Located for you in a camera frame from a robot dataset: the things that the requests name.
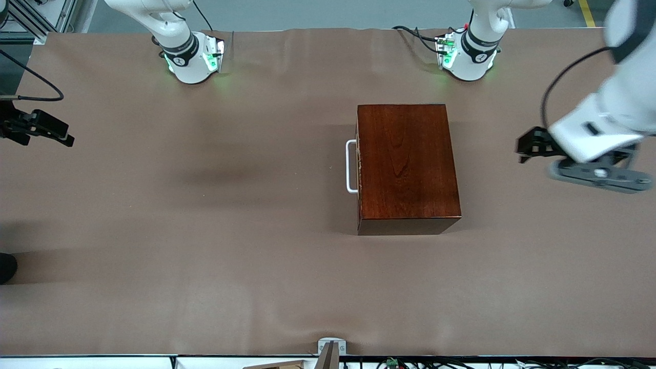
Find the brown wooden box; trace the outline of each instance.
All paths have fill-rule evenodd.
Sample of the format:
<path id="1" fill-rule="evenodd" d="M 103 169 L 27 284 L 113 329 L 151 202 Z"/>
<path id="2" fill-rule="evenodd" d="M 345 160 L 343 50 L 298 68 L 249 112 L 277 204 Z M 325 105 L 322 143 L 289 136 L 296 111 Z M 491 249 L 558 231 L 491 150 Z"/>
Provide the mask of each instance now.
<path id="1" fill-rule="evenodd" d="M 358 106 L 358 234 L 439 234 L 461 218 L 444 104 Z"/>

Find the wire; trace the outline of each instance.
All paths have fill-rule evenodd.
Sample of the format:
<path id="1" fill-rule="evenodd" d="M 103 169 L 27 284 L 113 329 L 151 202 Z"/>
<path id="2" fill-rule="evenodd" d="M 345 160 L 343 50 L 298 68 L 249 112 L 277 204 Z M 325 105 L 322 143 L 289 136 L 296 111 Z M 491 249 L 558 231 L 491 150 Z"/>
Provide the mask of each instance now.
<path id="1" fill-rule="evenodd" d="M 415 33 L 415 31 L 413 31 L 413 30 L 411 30 L 410 28 L 405 27 L 405 26 L 396 26 L 396 27 L 392 27 L 392 29 L 393 29 L 393 30 L 403 30 L 403 31 L 406 31 L 407 33 L 410 33 L 411 35 L 413 35 L 413 36 L 415 36 L 415 37 L 418 37 L 418 38 L 421 38 L 421 39 L 425 39 L 426 41 L 435 41 L 435 39 L 432 38 L 432 37 L 423 36 L 423 35 L 419 34 L 419 31 L 417 30 L 417 28 L 415 28 L 415 29 L 417 30 L 416 33 Z"/>
<path id="2" fill-rule="evenodd" d="M 451 364 L 454 364 L 454 365 L 457 365 L 457 366 L 462 366 L 463 368 L 466 368 L 466 369 L 474 369 L 473 367 L 463 363 L 462 361 L 455 360 L 453 358 L 442 357 L 441 359 L 446 361 L 446 362 L 450 362 Z"/>
<path id="3" fill-rule="evenodd" d="M 198 13 L 203 17 L 203 19 L 205 20 L 205 23 L 207 23 L 207 26 L 209 27 L 209 30 L 214 32 L 214 28 L 212 28 L 212 25 L 207 20 L 207 17 L 203 14 L 203 11 L 198 7 L 198 4 L 196 4 L 196 0 L 194 0 L 193 3 L 194 3 L 194 6 L 196 7 L 196 10 L 198 11 Z"/>
<path id="4" fill-rule="evenodd" d="M 173 7 L 172 7 L 171 4 L 169 3 L 169 0 L 162 0 L 162 3 L 164 3 L 164 5 L 166 5 L 166 7 L 169 8 L 169 11 L 170 11 L 171 13 L 173 13 L 173 15 L 176 16 L 176 18 L 178 18 L 178 19 L 182 19 L 182 20 L 185 21 L 185 22 L 187 21 L 186 18 L 184 18 L 183 16 L 179 15 L 178 12 L 176 12 L 176 11 L 173 10 Z"/>
<path id="5" fill-rule="evenodd" d="M 415 27 L 415 30 L 414 30 L 414 31 L 411 30 L 411 29 L 409 29 L 408 27 L 405 27 L 405 26 L 396 26 L 396 27 L 393 27 L 392 29 L 393 29 L 393 30 L 403 30 L 403 31 L 406 31 L 406 32 L 410 33 L 411 35 L 413 35 L 413 36 L 415 36 L 416 38 L 418 38 L 419 41 L 421 41 L 421 43 L 424 44 L 424 46 L 425 46 L 428 50 L 431 50 L 433 53 L 440 54 L 440 55 L 446 55 L 446 54 L 447 54 L 445 51 L 438 51 L 438 50 L 433 49 L 431 46 L 429 46 L 429 45 L 426 43 L 426 41 L 435 42 L 435 39 L 434 39 L 434 38 L 431 38 L 431 37 L 428 37 L 428 36 L 424 36 L 424 35 L 422 35 L 421 33 L 419 33 L 419 29 L 418 29 L 417 27 Z"/>
<path id="6" fill-rule="evenodd" d="M 529 360 L 524 363 L 527 364 L 526 366 L 524 366 L 524 368 L 525 369 L 579 369 L 582 366 L 590 365 L 595 362 L 600 362 L 600 364 L 612 364 L 615 366 L 621 366 L 623 369 L 633 369 L 631 365 L 625 364 L 618 360 L 614 360 L 612 358 L 602 358 L 602 357 L 594 358 L 582 364 L 572 365 L 572 366 L 568 364 L 564 364 L 560 361 L 557 361 L 556 364 L 545 364 L 543 362 Z"/>
<path id="7" fill-rule="evenodd" d="M 554 89 L 554 87 L 558 84 L 558 82 L 563 78 L 564 75 L 566 75 L 572 68 L 576 67 L 579 65 L 581 62 L 583 62 L 586 59 L 589 59 L 597 54 L 603 53 L 604 51 L 608 51 L 612 49 L 609 46 L 601 47 L 599 49 L 596 49 L 595 51 L 591 51 L 582 57 L 578 58 L 577 60 L 574 60 L 570 65 L 565 67 L 557 76 L 554 78 L 554 80 L 551 82 L 549 87 L 546 88 L 546 91 L 544 92 L 544 95 L 542 96 L 542 104 L 540 105 L 540 119 L 542 120 L 542 126 L 546 129 L 548 127 L 547 119 L 546 119 L 546 103 L 549 100 L 549 95 L 551 95 L 551 91 Z"/>
<path id="8" fill-rule="evenodd" d="M 453 366 L 451 364 L 444 363 L 444 362 L 438 362 L 437 366 L 433 365 L 433 363 L 431 363 L 431 362 L 424 362 L 423 364 L 425 365 L 425 367 L 430 368 L 430 369 L 438 369 L 441 366 L 446 366 L 449 369 L 458 369 L 455 366 Z"/>
<path id="9" fill-rule="evenodd" d="M 159 41 L 155 38 L 155 35 L 152 35 L 152 36 L 151 36 L 150 41 L 152 41 L 152 43 L 154 43 L 155 45 L 161 47 L 161 45 L 159 44 Z M 162 49 L 162 50 L 159 51 L 158 56 L 159 56 L 160 58 L 164 58 L 164 49 Z"/>
<path id="10" fill-rule="evenodd" d="M 26 71 L 31 73 L 36 78 L 43 81 L 46 85 L 50 86 L 57 93 L 57 95 L 59 95 L 58 97 L 31 97 L 31 96 L 20 96 L 20 95 L 18 95 L 16 97 L 18 100 L 28 100 L 28 101 L 61 101 L 61 100 L 64 100 L 64 94 L 62 93 L 62 90 L 58 89 L 57 86 L 53 85 L 52 82 L 45 79 L 43 76 L 41 76 L 41 74 L 38 74 L 37 72 L 34 72 L 30 67 L 28 67 L 25 64 L 19 62 L 16 59 L 14 59 L 11 55 L 7 54 L 2 49 L 0 49 L 0 54 L 4 55 L 7 59 L 14 62 L 14 64 L 16 64 L 19 67 L 25 69 Z"/>

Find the table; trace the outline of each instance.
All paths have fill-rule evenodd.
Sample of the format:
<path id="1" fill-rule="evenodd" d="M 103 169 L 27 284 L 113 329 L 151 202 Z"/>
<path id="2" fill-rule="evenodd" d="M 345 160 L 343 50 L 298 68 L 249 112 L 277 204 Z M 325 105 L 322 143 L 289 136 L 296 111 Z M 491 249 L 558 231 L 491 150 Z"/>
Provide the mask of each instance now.
<path id="1" fill-rule="evenodd" d="M 24 103 L 75 146 L 0 142 L 0 353 L 653 356 L 656 192 L 520 165 L 517 137 L 601 31 L 510 30 L 475 83 L 391 30 L 220 33 L 221 76 L 183 85 L 150 36 L 54 34 L 30 66 L 66 99 Z M 557 119 L 612 72 L 553 93 Z M 26 76 L 22 94 L 47 94 Z M 439 236 L 356 236 L 344 143 L 359 104 L 444 102 L 462 205 Z M 656 173 L 656 144 L 637 170 Z"/>

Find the white handle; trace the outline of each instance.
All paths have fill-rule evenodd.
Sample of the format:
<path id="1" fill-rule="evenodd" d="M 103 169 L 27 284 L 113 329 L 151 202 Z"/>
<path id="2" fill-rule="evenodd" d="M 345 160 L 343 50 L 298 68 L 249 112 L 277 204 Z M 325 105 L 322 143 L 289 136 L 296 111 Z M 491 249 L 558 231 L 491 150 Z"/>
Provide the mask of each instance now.
<path id="1" fill-rule="evenodd" d="M 346 141 L 346 190 L 351 194 L 357 194 L 358 190 L 351 188 L 351 168 L 350 168 L 350 156 L 348 155 L 348 145 L 356 143 L 357 140 L 348 140 Z"/>

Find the black cable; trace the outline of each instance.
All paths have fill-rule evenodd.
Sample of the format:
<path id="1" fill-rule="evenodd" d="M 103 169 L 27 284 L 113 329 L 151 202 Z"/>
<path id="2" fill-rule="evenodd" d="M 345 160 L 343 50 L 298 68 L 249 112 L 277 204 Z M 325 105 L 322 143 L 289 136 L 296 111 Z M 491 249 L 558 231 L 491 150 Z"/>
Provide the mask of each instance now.
<path id="1" fill-rule="evenodd" d="M 610 47 L 608 47 L 608 46 L 607 46 L 607 47 L 602 47 L 602 49 L 610 49 Z M 592 359 L 592 360 L 588 360 L 588 361 L 584 362 L 583 364 L 574 365 L 574 366 L 568 366 L 568 368 L 578 369 L 578 368 L 580 368 L 580 367 L 582 367 L 582 366 L 584 366 L 584 365 L 590 365 L 590 364 L 592 364 L 592 363 L 594 363 L 594 362 L 597 362 L 597 361 L 602 362 L 602 364 L 611 363 L 611 364 L 614 364 L 614 365 L 617 365 L 617 366 L 621 366 L 621 367 L 623 367 L 624 369 L 631 369 L 631 365 L 625 364 L 625 363 L 623 363 L 623 362 L 621 362 L 621 361 L 613 360 L 612 358 L 604 358 L 604 357 L 594 358 L 594 359 Z"/>
<path id="2" fill-rule="evenodd" d="M 462 366 L 463 368 L 466 368 L 466 369 L 474 369 L 473 367 L 463 363 L 462 361 L 455 360 L 453 358 L 442 357 L 442 359 L 445 360 L 446 362 L 450 362 L 451 364 L 454 364 L 454 365 L 457 365 L 457 366 Z"/>
<path id="3" fill-rule="evenodd" d="M 419 29 L 418 29 L 417 27 L 415 27 L 415 32 L 417 33 L 417 35 L 419 35 Z M 419 37 L 419 41 L 421 41 L 421 43 L 423 43 L 424 46 L 425 46 L 428 50 L 431 50 L 433 53 L 440 54 L 440 55 L 446 55 L 446 54 L 447 54 L 446 51 L 438 51 L 438 50 L 435 50 L 435 49 L 433 49 L 432 47 L 428 46 L 428 44 L 426 43 L 426 41 L 424 41 L 424 38 L 421 37 L 421 35 L 419 35 L 419 36 L 420 36 L 420 37 Z"/>
<path id="4" fill-rule="evenodd" d="M 540 119 L 542 120 L 542 126 L 546 129 L 548 127 L 548 123 L 546 120 L 546 103 L 549 100 L 549 95 L 551 95 L 551 91 L 554 89 L 554 87 L 558 84 L 561 78 L 563 78 L 564 75 L 566 75 L 572 68 L 576 67 L 579 65 L 581 62 L 584 60 L 591 58 L 597 54 L 603 53 L 604 51 L 608 51 L 612 49 L 609 46 L 605 46 L 599 49 L 596 49 L 595 51 L 591 51 L 582 57 L 578 58 L 577 60 L 574 60 L 570 65 L 565 67 L 557 76 L 554 78 L 554 80 L 551 82 L 549 87 L 546 88 L 546 91 L 544 92 L 544 95 L 542 96 L 542 104 L 540 105 Z"/>
<path id="5" fill-rule="evenodd" d="M 23 64 L 23 63 L 19 62 L 18 60 L 14 59 L 11 55 L 7 54 L 2 49 L 0 49 L 0 54 L 4 55 L 7 59 L 14 62 L 14 64 L 16 64 L 17 66 L 25 69 L 26 71 L 31 73 L 36 78 L 43 81 L 46 85 L 50 86 L 57 93 L 57 95 L 59 95 L 58 97 L 32 97 L 32 96 L 20 96 L 20 95 L 18 95 L 16 97 L 18 100 L 29 100 L 29 101 L 61 101 L 61 100 L 64 100 L 64 94 L 62 93 L 62 90 L 58 89 L 57 86 L 52 84 L 52 82 L 50 82 L 49 80 L 42 77 L 41 74 L 38 74 L 37 72 L 34 72 L 28 66 L 26 66 L 25 64 Z"/>
<path id="6" fill-rule="evenodd" d="M 438 369 L 441 366 L 446 366 L 449 369 L 458 369 L 455 366 L 453 366 L 451 364 L 448 364 L 448 363 L 444 363 L 444 362 L 437 362 L 437 363 L 438 363 L 437 366 L 435 366 L 433 363 L 423 363 L 423 364 L 426 365 L 427 367 L 429 367 L 430 369 Z"/>
<path id="7" fill-rule="evenodd" d="M 399 368 L 401 369 L 410 369 L 410 367 L 404 363 L 400 358 L 397 358 L 396 361 L 399 363 Z"/>
<path id="8" fill-rule="evenodd" d="M 159 41 L 155 38 L 155 35 L 152 35 L 152 36 L 151 36 L 150 41 L 152 41 L 152 42 L 153 42 L 155 45 L 157 45 L 157 46 L 161 46 L 161 45 L 159 44 Z M 159 52 L 158 56 L 159 56 L 160 58 L 164 58 L 164 50 L 161 50 L 161 51 Z"/>
<path id="9" fill-rule="evenodd" d="M 9 22 L 9 16 L 6 16 L 5 20 L 0 22 L 0 30 L 7 25 L 7 22 Z"/>
<path id="10" fill-rule="evenodd" d="M 173 12 L 173 15 L 175 15 L 176 18 L 178 18 L 178 19 L 182 19 L 185 22 L 187 21 L 187 18 L 184 18 L 183 16 L 179 15 L 178 12 Z"/>
<path id="11" fill-rule="evenodd" d="M 194 3 L 194 6 L 196 7 L 196 10 L 198 11 L 198 13 L 200 13 L 200 15 L 205 20 L 205 23 L 207 23 L 207 26 L 209 27 L 209 30 L 214 32 L 214 28 L 212 28 L 212 25 L 207 20 L 207 17 L 205 17 L 205 15 L 203 14 L 203 11 L 201 11 L 201 9 L 198 7 L 198 4 L 196 4 L 196 0 L 194 0 L 193 3 Z"/>
<path id="12" fill-rule="evenodd" d="M 418 38 L 421 38 L 421 39 L 425 39 L 426 41 L 435 41 L 434 38 L 431 38 L 431 37 L 428 37 L 428 36 L 423 36 L 423 35 L 419 34 L 419 30 L 417 30 L 417 28 L 415 28 L 415 29 L 417 30 L 416 33 L 415 33 L 415 31 L 413 31 L 413 30 L 411 30 L 410 28 L 405 27 L 405 26 L 396 26 L 396 27 L 392 27 L 392 29 L 393 29 L 393 30 L 403 30 L 403 31 L 406 31 L 407 33 L 410 33 L 411 35 L 413 35 L 413 36 L 415 36 L 415 37 L 418 37 Z"/>
<path id="13" fill-rule="evenodd" d="M 551 364 L 545 364 L 543 362 L 528 360 L 524 362 L 524 369 L 554 369 L 554 366 Z"/>

